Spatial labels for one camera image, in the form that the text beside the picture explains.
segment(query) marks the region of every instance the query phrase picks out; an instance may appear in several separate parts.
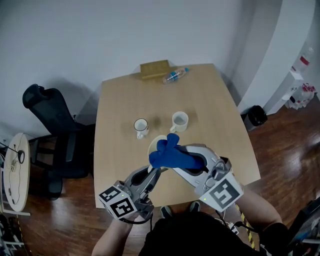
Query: shoe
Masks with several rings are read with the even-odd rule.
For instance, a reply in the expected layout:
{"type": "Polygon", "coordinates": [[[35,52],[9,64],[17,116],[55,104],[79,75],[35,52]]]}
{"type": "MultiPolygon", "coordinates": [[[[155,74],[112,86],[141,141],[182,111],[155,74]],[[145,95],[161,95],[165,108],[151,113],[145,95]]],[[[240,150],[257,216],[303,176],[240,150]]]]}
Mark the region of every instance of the shoe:
{"type": "Polygon", "coordinates": [[[169,206],[162,206],[160,208],[160,214],[163,219],[168,219],[172,217],[172,212],[169,206]]]}
{"type": "Polygon", "coordinates": [[[193,201],[190,205],[190,213],[200,212],[200,203],[198,201],[193,201]]]}

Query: trash bin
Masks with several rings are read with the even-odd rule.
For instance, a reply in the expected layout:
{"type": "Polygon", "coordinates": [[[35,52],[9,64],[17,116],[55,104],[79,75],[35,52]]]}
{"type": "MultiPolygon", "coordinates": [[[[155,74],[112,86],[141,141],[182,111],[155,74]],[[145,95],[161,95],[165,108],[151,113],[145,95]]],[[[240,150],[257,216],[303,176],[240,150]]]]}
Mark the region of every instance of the trash bin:
{"type": "Polygon", "coordinates": [[[263,125],[268,117],[262,107],[254,105],[251,107],[243,120],[244,126],[248,132],[254,128],[263,125]]]}

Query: person's arm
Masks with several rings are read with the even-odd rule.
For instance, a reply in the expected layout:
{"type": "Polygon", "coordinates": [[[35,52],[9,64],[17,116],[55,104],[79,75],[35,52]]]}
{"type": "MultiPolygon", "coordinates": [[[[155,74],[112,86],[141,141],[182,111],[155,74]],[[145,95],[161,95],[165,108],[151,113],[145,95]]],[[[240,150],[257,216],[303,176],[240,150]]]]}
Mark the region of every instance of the person's arm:
{"type": "Polygon", "coordinates": [[[121,256],[132,226],[114,219],[93,248],[92,256],[121,256]]]}
{"type": "Polygon", "coordinates": [[[279,213],[267,200],[244,186],[242,188],[244,194],[236,204],[254,229],[264,231],[271,224],[282,223],[279,213]]]}

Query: plastic water bottle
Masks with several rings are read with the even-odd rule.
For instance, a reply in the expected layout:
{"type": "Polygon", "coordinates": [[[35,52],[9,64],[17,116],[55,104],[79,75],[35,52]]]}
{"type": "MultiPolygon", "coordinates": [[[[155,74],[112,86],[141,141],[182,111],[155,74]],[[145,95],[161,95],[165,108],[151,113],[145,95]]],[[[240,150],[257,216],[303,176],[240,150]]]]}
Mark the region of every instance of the plastic water bottle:
{"type": "Polygon", "coordinates": [[[169,84],[177,79],[179,79],[180,77],[183,77],[187,72],[189,72],[189,68],[185,67],[185,68],[178,68],[177,70],[169,73],[168,75],[166,75],[163,78],[163,83],[164,84],[169,84]]]}

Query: wooden floor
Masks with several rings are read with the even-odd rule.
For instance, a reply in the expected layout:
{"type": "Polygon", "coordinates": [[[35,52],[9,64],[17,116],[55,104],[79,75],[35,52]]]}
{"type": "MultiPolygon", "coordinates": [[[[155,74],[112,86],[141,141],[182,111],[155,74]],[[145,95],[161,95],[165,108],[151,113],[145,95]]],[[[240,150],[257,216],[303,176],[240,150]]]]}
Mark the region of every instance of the wooden floor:
{"type": "MultiPolygon", "coordinates": [[[[249,187],[276,207],[287,226],[319,192],[319,131],[320,102],[315,98],[304,109],[282,108],[249,133],[261,174],[261,180],[249,187]]],[[[95,207],[91,176],[64,180],[63,186],[56,201],[30,195],[25,209],[31,217],[19,218],[23,238],[34,256],[89,256],[111,222],[104,209],[95,207]]],[[[178,212],[187,207],[185,203],[173,209],[178,212]]],[[[213,212],[208,207],[203,211],[213,212]]],[[[156,210],[154,222],[159,217],[156,210]]],[[[137,255],[148,231],[148,223],[134,226],[124,254],[137,255]]]]}

